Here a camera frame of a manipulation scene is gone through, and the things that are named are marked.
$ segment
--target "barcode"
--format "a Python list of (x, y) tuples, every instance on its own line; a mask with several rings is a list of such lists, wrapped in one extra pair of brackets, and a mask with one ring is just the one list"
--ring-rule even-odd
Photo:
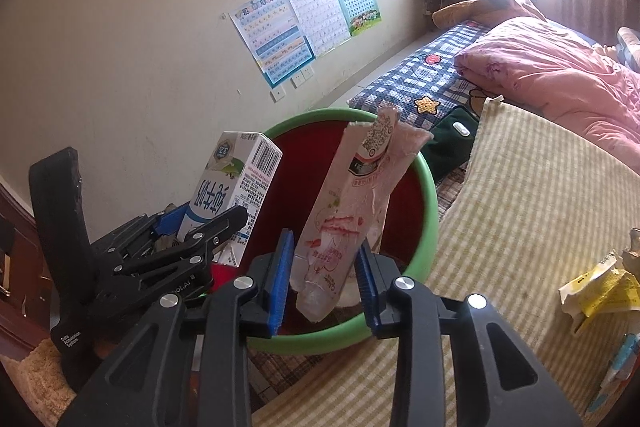
[(251, 163), (266, 176), (271, 177), (278, 160), (280, 160), (280, 151), (271, 147), (269, 142), (263, 140), (258, 146)]

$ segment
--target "crumpled packaging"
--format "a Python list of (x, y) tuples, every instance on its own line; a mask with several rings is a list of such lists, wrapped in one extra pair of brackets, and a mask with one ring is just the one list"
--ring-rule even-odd
[(624, 268), (615, 250), (559, 293), (562, 311), (573, 319), (574, 335), (580, 335), (598, 314), (640, 311), (638, 279)]
[[(381, 105), (372, 124), (350, 123), (294, 251), (290, 285), (296, 308), (311, 322), (334, 309), (348, 280), (342, 305), (357, 302), (351, 269), (368, 237), (382, 232), (389, 195), (424, 143), (433, 135), (399, 121), (400, 110)], [(368, 235), (374, 228), (373, 235)]]
[(631, 229), (629, 237), (631, 247), (622, 252), (622, 264), (625, 270), (636, 276), (636, 279), (640, 279), (640, 229)]

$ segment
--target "wall socket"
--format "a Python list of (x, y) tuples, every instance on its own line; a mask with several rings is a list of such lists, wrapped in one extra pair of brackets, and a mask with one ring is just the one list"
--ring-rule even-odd
[(311, 64), (308, 66), (305, 66), (300, 71), (302, 72), (302, 75), (305, 78), (305, 81), (308, 81), (311, 77), (314, 76), (314, 69), (311, 67)]
[(293, 77), (291, 77), (291, 82), (296, 88), (299, 88), (306, 81), (305, 76), (302, 74), (302, 71), (297, 72)]
[(276, 86), (271, 90), (271, 97), (273, 97), (273, 102), (278, 102), (278, 100), (283, 99), (287, 92), (284, 90), (284, 86), (280, 84), (280, 86)]

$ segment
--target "floor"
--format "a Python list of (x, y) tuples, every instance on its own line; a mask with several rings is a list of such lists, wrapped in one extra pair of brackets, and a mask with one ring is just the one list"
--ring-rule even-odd
[(373, 70), (369, 75), (363, 78), (358, 84), (353, 86), (349, 91), (347, 91), (343, 96), (335, 100), (334, 103), (331, 104), (331, 108), (345, 108), (348, 106), (347, 100), (351, 99), (351, 97), (356, 96), (358, 93), (362, 91), (363, 88), (369, 86), (374, 80), (376, 80), (383, 73), (388, 72), (391, 68), (396, 66), (400, 61), (411, 55), (417, 49), (422, 48), (426, 44), (433, 41), (437, 36), (439, 36), (442, 32), (434, 31), (427, 32), (419, 39), (412, 42), (409, 46), (402, 49), (402, 51), (398, 52), (396, 55), (391, 57), (388, 61), (380, 65), (378, 68)]

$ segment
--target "dark green bag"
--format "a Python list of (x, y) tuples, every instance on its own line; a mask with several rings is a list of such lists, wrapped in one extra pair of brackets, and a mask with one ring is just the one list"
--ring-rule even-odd
[(422, 155), (427, 160), (433, 181), (438, 183), (469, 160), (478, 132), (478, 119), (464, 106), (456, 106), (430, 131), (433, 139), (422, 148)]

